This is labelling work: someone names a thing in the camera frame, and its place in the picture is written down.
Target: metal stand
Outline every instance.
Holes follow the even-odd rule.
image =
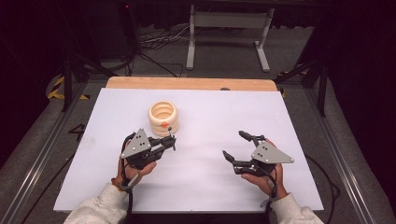
[[[190,11],[190,43],[189,52],[187,54],[187,70],[192,70],[194,67],[194,33],[195,27],[199,26],[262,29],[262,38],[260,41],[255,41],[255,48],[259,55],[262,71],[269,72],[270,67],[262,47],[264,46],[273,14],[273,8],[270,8],[268,13],[200,12],[195,11],[195,7],[192,5]]]

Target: warning tape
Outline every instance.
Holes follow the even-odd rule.
[[[61,74],[58,79],[56,80],[55,84],[52,87],[52,90],[50,91],[48,98],[56,98],[56,99],[64,99],[64,94],[57,93],[59,88],[61,87],[62,83],[64,83],[64,74]],[[91,98],[90,95],[81,95],[79,97],[80,100],[89,100]]]

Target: white sleeve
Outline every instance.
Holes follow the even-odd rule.
[[[279,224],[323,223],[309,207],[300,207],[291,193],[280,200],[274,201],[272,208],[276,212]]]
[[[120,192],[112,184],[106,184],[98,197],[82,202],[64,223],[119,223],[126,215],[121,207],[126,196],[126,192]]]

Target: white board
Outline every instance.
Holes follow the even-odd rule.
[[[255,147],[239,131],[272,140],[295,159],[284,164],[284,183],[300,206],[323,210],[315,182],[277,91],[169,91],[101,89],[78,151],[54,206],[72,211],[97,196],[117,174],[126,136],[149,128],[148,110],[170,101],[178,110],[176,151],[165,150],[153,173],[134,188],[134,212],[260,212],[268,197],[224,159],[249,161]]]

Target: human hand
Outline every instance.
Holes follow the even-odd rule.
[[[270,140],[265,139],[265,141],[274,146],[274,143]],[[276,181],[276,198],[281,199],[286,197],[288,193],[283,186],[283,167],[281,164],[276,165],[275,169],[271,172],[271,176]],[[241,177],[246,179],[248,182],[257,185],[262,192],[267,195],[271,195],[273,193],[274,183],[271,183],[272,181],[268,176],[258,177],[250,174],[242,174]]]
[[[142,177],[144,175],[148,175],[150,174],[155,166],[157,165],[157,162],[153,161],[151,163],[149,163],[148,165],[146,165],[142,170],[137,170],[136,168],[132,168],[128,165],[128,161],[126,159],[121,159],[119,158],[119,166],[118,166],[118,172],[117,172],[117,176],[116,176],[116,181],[118,183],[122,183],[123,182],[123,178],[122,178],[122,162],[121,160],[124,160],[124,164],[125,165],[125,176],[128,179],[132,179],[136,174],[138,174],[137,179],[134,181],[134,186],[139,183],[139,181],[142,179]]]

